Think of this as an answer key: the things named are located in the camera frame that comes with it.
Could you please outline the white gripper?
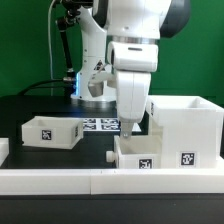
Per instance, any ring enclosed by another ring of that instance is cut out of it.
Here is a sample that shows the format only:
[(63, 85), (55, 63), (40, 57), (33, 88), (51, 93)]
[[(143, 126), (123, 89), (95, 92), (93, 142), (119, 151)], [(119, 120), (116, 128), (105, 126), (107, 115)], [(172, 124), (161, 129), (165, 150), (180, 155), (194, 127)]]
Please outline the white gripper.
[(139, 123), (143, 118), (150, 83), (150, 73), (116, 72), (117, 115), (122, 122), (123, 138), (129, 138), (132, 134), (132, 123)]

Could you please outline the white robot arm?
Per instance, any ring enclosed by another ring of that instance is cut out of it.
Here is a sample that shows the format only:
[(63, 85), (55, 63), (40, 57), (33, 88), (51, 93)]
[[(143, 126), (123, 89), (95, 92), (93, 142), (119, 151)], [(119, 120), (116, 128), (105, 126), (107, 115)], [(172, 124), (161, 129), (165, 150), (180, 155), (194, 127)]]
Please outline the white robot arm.
[[(90, 106), (115, 103), (120, 135), (131, 136), (145, 113), (151, 74), (158, 67), (158, 41), (186, 26), (190, 0), (56, 0), (65, 8), (57, 20), (67, 75), (76, 79), (69, 95)], [(66, 30), (81, 26), (83, 64), (73, 69)]]

